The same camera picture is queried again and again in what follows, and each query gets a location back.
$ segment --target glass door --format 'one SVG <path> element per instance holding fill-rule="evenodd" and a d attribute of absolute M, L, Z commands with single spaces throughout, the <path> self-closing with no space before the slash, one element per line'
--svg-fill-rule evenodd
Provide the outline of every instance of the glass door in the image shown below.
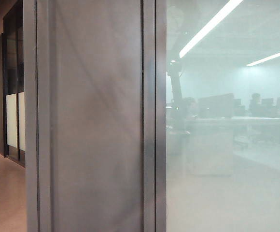
<path fill-rule="evenodd" d="M 167 231 L 280 231 L 280 1 L 167 0 Z"/>
<path fill-rule="evenodd" d="M 5 153 L 25 163 L 23 5 L 19 1 L 4 17 Z"/>

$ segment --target fluorescent light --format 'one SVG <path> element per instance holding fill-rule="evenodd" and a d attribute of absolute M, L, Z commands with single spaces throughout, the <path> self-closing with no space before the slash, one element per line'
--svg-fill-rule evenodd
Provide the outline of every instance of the fluorescent light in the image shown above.
<path fill-rule="evenodd" d="M 183 58 L 200 40 L 203 39 L 217 24 L 232 12 L 243 0 L 230 0 L 180 51 Z"/>
<path fill-rule="evenodd" d="M 266 61 L 268 61 L 268 60 L 271 60 L 271 59 L 274 59 L 274 58 L 277 58 L 277 57 L 280 57 L 280 52 L 279 53 L 277 53 L 277 54 L 275 54 L 275 55 L 271 55 L 271 56 L 269 56 L 269 57 L 267 57 L 267 58 L 263 58 L 263 59 L 260 59 L 260 60 L 258 60 L 258 61 L 255 61 L 255 62 L 253 62 L 253 63 L 250 63 L 250 64 L 248 64 L 247 66 L 254 66 L 254 65 L 256 65 L 256 64 L 260 64 L 260 63 L 263 63 L 263 62 L 266 62 Z"/>

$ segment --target white desk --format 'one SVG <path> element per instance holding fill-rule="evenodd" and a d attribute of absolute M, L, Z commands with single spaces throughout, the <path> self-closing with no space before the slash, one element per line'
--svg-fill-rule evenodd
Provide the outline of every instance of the white desk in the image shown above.
<path fill-rule="evenodd" d="M 269 126 L 275 125 L 280 127 L 280 118 L 266 118 L 266 117 L 246 117 L 236 116 L 232 118 L 197 118 L 185 120 L 187 128 L 198 127 L 226 127 L 233 129 L 235 126 Z M 183 152 L 183 176 L 186 176 L 186 160 L 187 153 Z"/>

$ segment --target floor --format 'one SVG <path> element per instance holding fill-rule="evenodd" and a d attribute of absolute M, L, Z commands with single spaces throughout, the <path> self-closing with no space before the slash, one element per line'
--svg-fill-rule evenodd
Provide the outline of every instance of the floor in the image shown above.
<path fill-rule="evenodd" d="M 0 232 L 25 232 L 25 169 L 0 155 Z"/>
<path fill-rule="evenodd" d="M 219 164 L 218 151 L 215 147 L 187 160 L 194 164 L 186 175 L 180 156 L 167 157 L 167 231 L 280 232 L 280 144 L 234 147 L 231 162 L 223 162 L 229 164 L 226 174 L 213 163 L 199 162 L 211 155 Z M 206 168 L 212 173 L 198 175 Z"/>

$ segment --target hallway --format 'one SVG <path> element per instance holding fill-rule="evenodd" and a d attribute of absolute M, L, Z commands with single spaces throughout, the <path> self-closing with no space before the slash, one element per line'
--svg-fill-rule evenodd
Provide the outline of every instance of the hallway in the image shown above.
<path fill-rule="evenodd" d="M 25 169 L 0 155 L 0 232 L 26 231 Z"/>

